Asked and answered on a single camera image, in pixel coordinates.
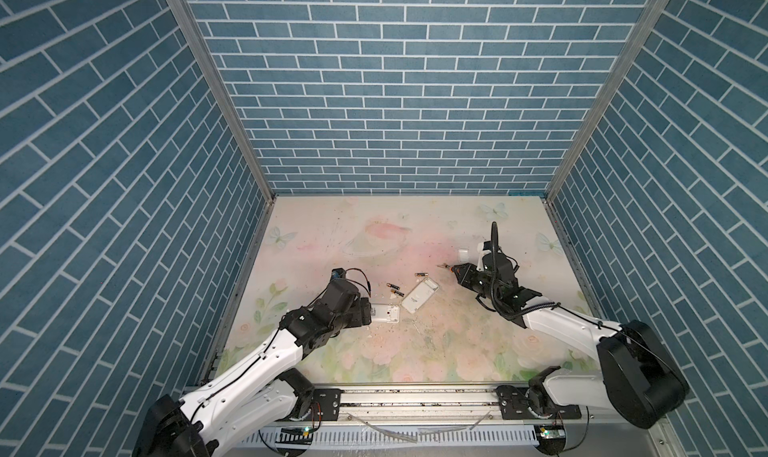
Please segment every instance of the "table surface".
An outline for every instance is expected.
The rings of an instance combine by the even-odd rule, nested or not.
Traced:
[[[498,222],[499,244],[520,263],[518,279],[552,300],[590,313],[544,205],[534,197],[279,197],[226,341],[218,372],[251,352],[285,312],[308,304],[337,267],[368,275],[372,303],[402,300],[427,272],[440,289],[399,323],[345,329],[297,368],[313,383],[494,382],[529,379],[559,365],[596,369],[592,359],[542,333],[488,312],[437,267],[477,261],[477,244]],[[350,271],[349,278],[365,282]]]

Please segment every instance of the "enclosure wall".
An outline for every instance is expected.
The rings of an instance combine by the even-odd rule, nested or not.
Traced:
[[[541,194],[646,2],[188,1],[284,194]]]
[[[164,0],[0,0],[0,455],[191,383],[264,199]]]
[[[766,454],[767,1],[670,1],[554,199],[608,316],[682,366],[691,455]]]

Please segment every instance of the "metal mounting plate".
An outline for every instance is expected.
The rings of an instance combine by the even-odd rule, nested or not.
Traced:
[[[496,387],[498,406],[502,410],[502,419],[539,419],[528,407],[528,398],[525,396],[528,387],[514,385],[500,385]],[[562,420],[578,420],[581,418],[581,410],[578,405],[560,405],[560,417]]]
[[[341,389],[315,389],[312,400],[320,404],[322,420],[326,422],[339,420]]]

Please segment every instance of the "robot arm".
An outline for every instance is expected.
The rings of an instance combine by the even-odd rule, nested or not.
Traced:
[[[270,337],[216,379],[174,402],[163,395],[147,412],[133,457],[224,454],[255,429],[305,415],[314,386],[293,369],[342,329],[371,323],[367,297],[343,269],[309,306],[291,310]]]
[[[648,429],[682,404],[690,390],[667,349],[644,323],[597,320],[521,287],[515,277],[517,263],[513,265],[498,246],[495,222],[491,241],[482,246],[480,264],[450,269],[460,285],[477,293],[476,300],[486,309],[600,362],[601,371],[550,367],[531,379],[528,396],[537,414],[555,413],[558,405],[594,405],[614,408],[630,423]]]

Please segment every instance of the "white cable tray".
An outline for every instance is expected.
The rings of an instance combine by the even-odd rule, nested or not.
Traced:
[[[440,427],[417,427],[415,425],[385,425],[384,429],[409,435],[417,440],[410,443],[384,435],[363,425],[334,425],[328,429],[320,429],[314,433],[311,448],[314,450],[345,450],[345,449],[393,449],[398,447],[441,447],[441,446],[492,446],[492,445],[538,445],[532,425],[494,425],[493,427],[479,426],[473,430],[454,430],[444,433],[423,434],[418,428],[429,431],[439,430]],[[301,439],[298,435],[281,432],[280,427],[265,427],[261,430],[266,443],[275,447],[275,442],[291,442]],[[306,449],[304,444],[278,444],[282,449]],[[243,442],[236,445],[240,449],[264,447],[258,433],[253,433]]]

